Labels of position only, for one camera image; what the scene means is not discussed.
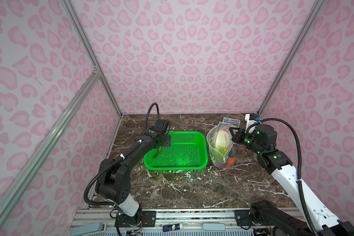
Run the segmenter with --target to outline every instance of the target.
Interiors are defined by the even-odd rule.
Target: flexible hose
[[[135,151],[139,146],[140,146],[141,142],[137,142],[137,144],[128,149],[125,153],[123,153],[123,156],[126,158],[128,155],[130,155],[133,151]],[[100,175],[102,175],[103,173],[105,173],[107,170],[109,170],[110,168],[112,168],[113,166],[115,166],[117,163],[120,163],[121,161],[123,161],[124,159],[120,156],[117,156],[114,158],[114,161],[112,163],[110,163],[109,165],[107,165],[106,167],[104,167],[102,170],[99,171],[98,174],[96,174],[96,176],[89,182],[89,184],[86,186],[85,191],[84,191],[84,201],[88,204],[88,205],[111,205],[114,206],[115,203],[113,202],[94,202],[91,201],[88,197],[90,188],[93,186],[93,184],[97,181],[98,177]]]
[[[300,197],[300,202],[302,204],[302,209],[303,209],[303,212],[304,212],[304,216],[307,220],[307,223],[312,231],[312,234],[315,235],[315,236],[318,236],[318,233],[315,229],[315,226],[313,225],[313,222],[312,222],[312,219],[311,219],[311,216],[310,216],[310,213],[308,212],[308,209],[307,209],[307,205],[305,203],[305,199],[304,199],[304,194],[303,194],[303,186],[302,186],[302,151],[301,151],[301,148],[300,148],[300,142],[299,142],[299,138],[294,130],[294,128],[289,124],[287,123],[286,121],[284,120],[281,120],[281,119],[278,119],[278,118],[266,118],[266,119],[263,119],[263,120],[260,120],[259,122],[257,123],[254,123],[254,124],[251,124],[245,131],[246,134],[248,134],[250,128],[256,126],[256,125],[259,125],[265,121],[268,121],[268,120],[275,120],[275,121],[279,121],[279,122],[282,122],[283,124],[287,125],[287,127],[291,130],[291,132],[293,133],[294,135],[294,138],[295,138],[295,142],[296,142],[296,149],[297,149],[297,170],[296,170],[296,175],[297,175],[297,186],[298,186],[298,192],[299,192],[299,197]]]
[[[148,109],[148,112],[147,112],[147,116],[146,116],[146,125],[144,127],[144,129],[146,130],[147,129],[147,126],[148,126],[148,118],[149,118],[149,114],[151,113],[151,110],[152,110],[152,107],[156,105],[156,110],[157,110],[157,117],[160,118],[160,113],[159,113],[159,105],[157,105],[156,102],[152,103],[151,106],[149,107]]]

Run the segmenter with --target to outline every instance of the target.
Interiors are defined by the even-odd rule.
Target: pink wall
[[[124,113],[257,111],[313,1],[73,1]]]
[[[0,236],[63,235],[95,176],[118,117],[100,81],[59,139]]]
[[[0,198],[91,73],[58,0],[0,0]]]
[[[298,131],[303,176],[342,220],[354,224],[354,0],[329,0],[264,117]],[[274,123],[278,145],[297,163],[292,133]]]

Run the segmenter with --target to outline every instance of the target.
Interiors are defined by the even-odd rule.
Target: perforated basket bottom
[[[153,149],[144,156],[150,170],[198,170],[207,165],[206,139],[195,131],[170,132],[171,146]]]

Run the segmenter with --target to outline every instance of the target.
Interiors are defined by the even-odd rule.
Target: black mounting plate
[[[142,217],[144,218],[143,227],[155,227],[156,211],[142,211]],[[131,227],[125,218],[118,218],[119,227]]]
[[[162,147],[170,147],[171,146],[171,136],[170,135],[164,135],[165,141],[161,145]]]
[[[250,210],[234,210],[237,226],[242,226],[244,228],[248,228],[249,225],[255,226],[255,224],[250,222],[249,211]]]

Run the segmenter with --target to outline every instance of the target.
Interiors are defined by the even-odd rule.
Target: marble countertop
[[[240,119],[241,114],[171,114],[161,115],[170,121],[170,131],[198,131],[207,135],[223,117]],[[145,124],[146,115],[124,115],[116,136],[110,158],[128,149]],[[151,115],[149,127],[156,116]],[[277,207],[295,207],[293,201],[242,145],[235,144],[236,161],[230,171],[216,168],[210,159],[202,170],[149,171],[143,159],[131,173],[131,194],[148,208],[236,208],[249,207],[251,203],[266,199]],[[95,201],[103,198],[96,196]]]

